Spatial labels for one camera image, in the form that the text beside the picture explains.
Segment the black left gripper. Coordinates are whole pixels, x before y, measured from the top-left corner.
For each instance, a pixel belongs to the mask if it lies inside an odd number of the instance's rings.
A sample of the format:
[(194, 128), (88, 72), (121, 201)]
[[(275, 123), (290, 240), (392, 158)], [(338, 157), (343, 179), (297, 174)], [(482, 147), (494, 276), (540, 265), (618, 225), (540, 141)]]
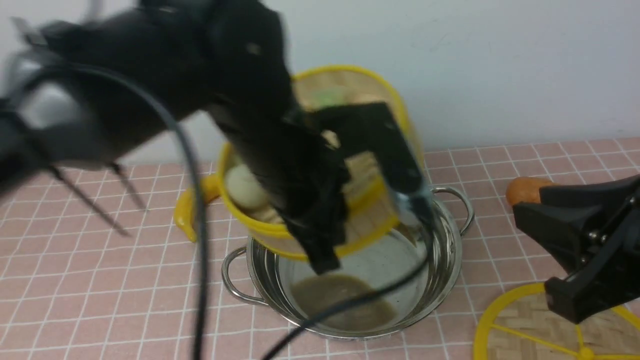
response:
[(279, 211), (315, 275), (340, 269), (346, 244), (345, 162), (320, 130), (334, 132), (343, 157), (373, 154), (401, 221), (435, 225), (432, 192), (418, 159), (385, 102), (346, 104), (310, 112), (291, 101), (267, 114), (254, 105), (219, 100), (206, 108)]

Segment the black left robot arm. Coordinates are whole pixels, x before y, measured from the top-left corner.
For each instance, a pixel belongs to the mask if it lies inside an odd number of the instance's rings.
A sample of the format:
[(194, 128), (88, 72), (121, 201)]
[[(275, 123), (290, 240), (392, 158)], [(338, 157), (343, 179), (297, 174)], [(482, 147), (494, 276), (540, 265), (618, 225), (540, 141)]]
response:
[(431, 192), (390, 105), (300, 101), (281, 16), (259, 0), (140, 0), (30, 29), (1, 98), (1, 193), (60, 167), (98, 170), (197, 111), (265, 189), (317, 274), (348, 243), (346, 159), (374, 155), (402, 219), (435, 231)]

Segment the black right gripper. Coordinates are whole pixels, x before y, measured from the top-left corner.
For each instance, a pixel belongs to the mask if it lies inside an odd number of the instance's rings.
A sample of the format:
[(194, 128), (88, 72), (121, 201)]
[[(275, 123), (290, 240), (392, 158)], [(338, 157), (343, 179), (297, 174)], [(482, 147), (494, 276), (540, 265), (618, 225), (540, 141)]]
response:
[(548, 309), (572, 324), (639, 298), (639, 176), (542, 187), (512, 206), (515, 226), (573, 280), (544, 283)]

